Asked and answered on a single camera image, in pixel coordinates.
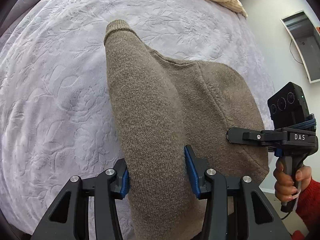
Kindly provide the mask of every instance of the blue gripper pad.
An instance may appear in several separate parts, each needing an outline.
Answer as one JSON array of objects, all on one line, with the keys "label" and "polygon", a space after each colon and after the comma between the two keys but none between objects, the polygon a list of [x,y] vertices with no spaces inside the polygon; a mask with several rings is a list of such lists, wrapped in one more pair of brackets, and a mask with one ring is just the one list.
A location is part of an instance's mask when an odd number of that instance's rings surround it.
[{"label": "blue gripper pad", "polygon": [[128,172],[128,169],[126,169],[122,176],[122,187],[120,190],[120,195],[122,198],[124,198],[125,195],[129,193],[129,189],[130,189],[129,172]]},{"label": "blue gripper pad", "polygon": [[282,157],[282,149],[277,148],[275,150],[275,157]]},{"label": "blue gripper pad", "polygon": [[196,198],[199,199],[201,193],[199,188],[199,177],[187,147],[184,147],[184,155],[186,158],[187,173],[189,176],[192,192],[196,195]]}]

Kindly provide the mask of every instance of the sweater cuff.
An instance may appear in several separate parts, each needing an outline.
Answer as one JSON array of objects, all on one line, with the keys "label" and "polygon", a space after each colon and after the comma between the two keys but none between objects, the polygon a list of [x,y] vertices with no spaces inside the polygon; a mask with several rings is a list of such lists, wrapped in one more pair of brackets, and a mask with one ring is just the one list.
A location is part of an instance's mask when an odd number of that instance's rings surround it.
[{"label": "sweater cuff", "polygon": [[313,193],[313,191],[319,191],[319,182],[316,182],[311,178],[310,184],[308,187],[300,194],[299,201],[304,201],[305,199],[310,198],[310,194]]},{"label": "sweater cuff", "polygon": [[130,28],[130,26],[127,24],[124,20],[115,20],[108,24],[106,29],[106,36],[104,37],[103,44],[106,45],[107,38],[115,32],[119,31],[127,31],[132,32],[134,35],[137,36],[137,34]]}]

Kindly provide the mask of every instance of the bed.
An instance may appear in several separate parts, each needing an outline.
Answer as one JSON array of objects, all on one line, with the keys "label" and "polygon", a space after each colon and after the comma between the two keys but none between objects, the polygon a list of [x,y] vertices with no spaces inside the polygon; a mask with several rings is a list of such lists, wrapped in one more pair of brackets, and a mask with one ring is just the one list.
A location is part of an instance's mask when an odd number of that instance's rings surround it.
[{"label": "bed", "polygon": [[[167,57],[234,68],[273,128],[273,84],[242,15],[206,0],[18,0],[0,31],[0,208],[23,232],[33,233],[71,176],[96,176],[123,157],[103,46],[115,19]],[[117,211],[133,239],[127,199]]]}]

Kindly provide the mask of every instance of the brown sweater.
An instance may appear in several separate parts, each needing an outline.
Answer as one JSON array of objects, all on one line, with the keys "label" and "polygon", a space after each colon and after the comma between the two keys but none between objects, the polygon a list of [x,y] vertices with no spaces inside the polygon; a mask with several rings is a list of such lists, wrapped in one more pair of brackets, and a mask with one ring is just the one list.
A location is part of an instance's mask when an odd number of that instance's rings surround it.
[{"label": "brown sweater", "polygon": [[183,147],[224,175],[262,182],[267,150],[226,140],[232,126],[263,129],[255,101],[232,68],[164,57],[123,20],[108,25],[104,44],[136,239],[189,240],[201,231],[205,203],[191,191]]}]

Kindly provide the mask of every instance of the metal screw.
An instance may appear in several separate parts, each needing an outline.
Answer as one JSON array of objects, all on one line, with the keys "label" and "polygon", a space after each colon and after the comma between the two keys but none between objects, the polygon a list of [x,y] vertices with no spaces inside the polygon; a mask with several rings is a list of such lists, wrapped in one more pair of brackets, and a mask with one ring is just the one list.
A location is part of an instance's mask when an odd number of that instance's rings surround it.
[{"label": "metal screw", "polygon": [[214,175],[214,174],[216,174],[216,171],[214,169],[207,169],[207,173],[209,175]]},{"label": "metal screw", "polygon": [[249,182],[252,181],[252,179],[249,176],[244,176],[243,177],[243,181],[246,182],[246,183],[249,183]]},{"label": "metal screw", "polygon": [[114,174],[115,173],[115,170],[114,169],[107,169],[106,170],[106,174],[107,175],[112,175],[112,174]]},{"label": "metal screw", "polygon": [[79,177],[78,177],[77,175],[72,176],[72,177],[70,178],[70,181],[71,181],[71,182],[77,182],[78,180],[79,180]]}]

